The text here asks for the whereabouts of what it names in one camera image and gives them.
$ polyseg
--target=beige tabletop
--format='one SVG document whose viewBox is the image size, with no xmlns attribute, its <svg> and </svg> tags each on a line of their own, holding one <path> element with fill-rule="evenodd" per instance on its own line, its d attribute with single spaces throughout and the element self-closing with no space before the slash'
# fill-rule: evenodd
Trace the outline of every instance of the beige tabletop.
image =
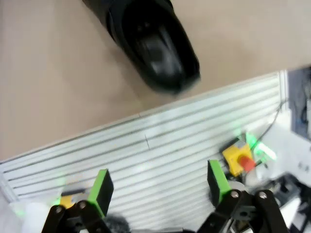
<svg viewBox="0 0 311 233">
<path fill-rule="evenodd" d="M 173 0 L 202 80 L 150 90 L 82 0 L 0 0 L 0 160 L 271 71 L 311 63 L 310 0 Z"/>
</svg>

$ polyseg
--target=brown cardboard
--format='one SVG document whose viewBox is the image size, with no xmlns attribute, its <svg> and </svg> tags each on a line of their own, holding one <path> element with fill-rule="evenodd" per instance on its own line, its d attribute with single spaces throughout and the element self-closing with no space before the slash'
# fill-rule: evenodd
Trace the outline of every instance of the brown cardboard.
<svg viewBox="0 0 311 233">
<path fill-rule="evenodd" d="M 150 90 L 82 0 L 0 1 L 0 160 L 178 99 L 311 63 L 309 0 L 173 0 L 202 80 Z"/>
</svg>

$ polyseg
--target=white panel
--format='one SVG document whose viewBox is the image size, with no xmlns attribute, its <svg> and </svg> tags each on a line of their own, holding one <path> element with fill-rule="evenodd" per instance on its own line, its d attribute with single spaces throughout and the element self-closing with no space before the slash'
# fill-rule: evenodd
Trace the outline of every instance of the white panel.
<svg viewBox="0 0 311 233">
<path fill-rule="evenodd" d="M 280 104 L 278 74 L 168 105 L 0 165 L 20 200 L 90 190 L 108 168 L 115 191 L 109 213 L 133 228 L 196 230 L 213 210 L 207 160 L 219 159 L 228 140 L 265 123 Z"/>
</svg>

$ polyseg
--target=green strip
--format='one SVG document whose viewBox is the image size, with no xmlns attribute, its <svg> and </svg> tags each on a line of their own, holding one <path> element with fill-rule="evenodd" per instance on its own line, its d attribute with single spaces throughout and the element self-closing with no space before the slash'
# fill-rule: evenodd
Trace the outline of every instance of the green strip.
<svg viewBox="0 0 311 233">
<path fill-rule="evenodd" d="M 217 185 L 219 187 L 219 203 L 222 201 L 223 196 L 231 190 L 230 185 L 227 181 L 227 178 L 225 177 L 225 174 L 222 170 L 222 167 L 220 166 L 220 163 L 218 160 L 210 160 L 209 161 L 210 167 L 213 170 L 214 177 L 216 179 Z"/>
<path fill-rule="evenodd" d="M 97 197 L 99 195 L 99 192 L 100 192 L 100 189 L 102 187 L 103 181 L 105 179 L 106 173 L 107 173 L 107 169 L 100 170 L 98 172 L 96 180 L 94 182 L 94 185 L 93 185 L 91 192 L 87 198 L 87 201 L 89 201 L 91 204 L 96 206 L 96 208 L 98 209 L 98 211 L 102 217 L 105 217 L 105 215 L 103 214 L 102 209 L 100 208 L 100 206 L 97 202 Z"/>
</svg>

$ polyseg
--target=black fuzzy object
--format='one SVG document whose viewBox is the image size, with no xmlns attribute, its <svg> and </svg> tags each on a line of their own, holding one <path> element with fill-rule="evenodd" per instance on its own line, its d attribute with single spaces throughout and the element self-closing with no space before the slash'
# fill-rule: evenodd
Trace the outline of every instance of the black fuzzy object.
<svg viewBox="0 0 311 233">
<path fill-rule="evenodd" d="M 111 233 L 130 233 L 129 223 L 123 216 L 118 215 L 107 215 L 104 218 L 106 226 L 109 228 Z"/>
</svg>

